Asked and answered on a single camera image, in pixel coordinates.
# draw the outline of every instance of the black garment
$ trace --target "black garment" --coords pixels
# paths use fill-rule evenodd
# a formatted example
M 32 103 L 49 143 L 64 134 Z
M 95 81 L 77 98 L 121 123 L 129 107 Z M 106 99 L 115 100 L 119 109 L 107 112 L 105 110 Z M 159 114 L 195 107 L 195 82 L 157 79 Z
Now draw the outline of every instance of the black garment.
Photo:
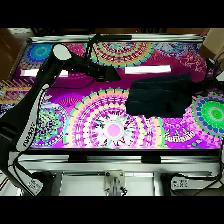
M 183 117 L 192 103 L 194 83 L 190 74 L 156 77 L 132 82 L 126 105 L 130 115 Z

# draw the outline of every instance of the robotic arm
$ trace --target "robotic arm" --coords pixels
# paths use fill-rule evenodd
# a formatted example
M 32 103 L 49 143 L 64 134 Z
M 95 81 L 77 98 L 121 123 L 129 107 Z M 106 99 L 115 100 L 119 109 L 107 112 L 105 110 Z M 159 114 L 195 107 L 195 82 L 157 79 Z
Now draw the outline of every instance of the robotic arm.
M 29 195 L 41 195 L 45 191 L 46 181 L 22 167 L 18 157 L 32 144 L 42 101 L 62 69 L 85 73 L 96 81 L 120 80 L 112 66 L 105 68 L 90 61 L 89 49 L 92 49 L 93 43 L 88 44 L 84 58 L 70 52 L 62 44 L 54 45 L 30 91 L 0 119 L 0 169 L 15 186 Z

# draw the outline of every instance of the brand logo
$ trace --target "brand logo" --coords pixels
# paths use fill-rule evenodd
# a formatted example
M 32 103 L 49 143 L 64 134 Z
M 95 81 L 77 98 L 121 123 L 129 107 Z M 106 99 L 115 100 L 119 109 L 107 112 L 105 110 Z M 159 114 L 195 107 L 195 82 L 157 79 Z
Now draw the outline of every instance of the brand logo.
M 36 125 L 32 122 L 31 123 L 31 127 L 30 127 L 30 129 L 28 131 L 28 135 L 26 136 L 26 139 L 25 139 L 25 141 L 23 143 L 23 146 L 27 147 L 27 145 L 29 144 L 30 139 L 35 134 L 35 127 L 36 127 Z

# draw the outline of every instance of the pink circle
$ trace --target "pink circle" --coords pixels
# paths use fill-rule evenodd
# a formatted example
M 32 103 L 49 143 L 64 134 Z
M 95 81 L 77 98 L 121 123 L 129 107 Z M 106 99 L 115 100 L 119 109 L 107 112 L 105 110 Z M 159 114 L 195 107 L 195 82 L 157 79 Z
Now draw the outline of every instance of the pink circle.
M 108 128 L 107 128 L 107 132 L 111 137 L 116 137 L 120 134 L 120 127 L 117 124 L 111 124 Z

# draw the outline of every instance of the table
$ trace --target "table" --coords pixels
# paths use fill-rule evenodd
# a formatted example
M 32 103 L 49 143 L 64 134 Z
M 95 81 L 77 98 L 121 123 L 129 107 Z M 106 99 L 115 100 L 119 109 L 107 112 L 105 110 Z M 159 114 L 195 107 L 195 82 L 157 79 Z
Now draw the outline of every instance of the table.
M 21 50 L 11 71 L 11 75 L 20 79 L 14 78 L 11 83 L 5 82 L 5 87 L 2 88 L 1 116 L 31 88 L 28 83 L 32 84 L 34 77 L 21 76 L 22 70 L 38 69 L 54 43 L 63 43 L 71 51 L 83 55 L 85 42 L 91 37 L 92 35 L 32 38 L 32 43 L 26 44 Z M 32 148 L 28 150 L 28 154 L 33 151 L 35 155 L 21 156 L 21 164 L 29 170 L 69 173 L 111 169 L 154 172 L 154 182 L 157 185 L 161 170 L 210 171 L 213 175 L 217 174 L 217 151 L 223 137 L 222 123 L 220 124 L 223 119 L 222 95 L 211 92 L 207 98 L 193 98 L 193 103 L 187 108 L 183 119 L 132 117 L 125 113 L 124 106 L 132 80 L 189 72 L 193 81 L 203 80 L 206 65 L 197 53 L 202 41 L 201 37 L 195 35 L 135 34 L 132 35 L 131 42 L 99 43 L 95 46 L 99 63 L 104 66 L 112 64 L 122 80 L 95 82 L 88 88 L 74 90 L 69 88 L 85 87 L 91 83 L 91 78 L 80 73 L 69 73 L 68 77 L 58 78 L 54 86 L 65 88 L 51 88 L 48 91 L 48 97 L 40 111 L 39 130 Z M 97 62 L 94 52 L 92 60 Z M 170 65 L 171 73 L 125 75 L 125 66 L 139 65 Z M 201 116 L 200 110 L 210 111 L 211 116 Z M 157 155 L 166 152 L 169 156 L 161 156 L 161 164 L 143 164 L 141 156 L 128 157 L 124 154 L 123 157 L 111 154 L 97 157 L 91 154 L 87 158 L 87 164 L 86 160 L 75 161 L 70 156 L 70 152 L 85 149 L 96 152 L 102 148 L 111 149 L 114 155 L 119 150 L 129 149 L 128 152 L 139 151 L 140 154 L 144 151 L 156 151 Z M 181 149 L 179 155 L 185 157 L 177 157 L 177 149 Z M 53 155 L 57 150 L 62 155 Z M 186 152 L 197 152 L 197 156 L 187 157 Z M 160 190 L 158 186 L 157 195 L 162 194 Z

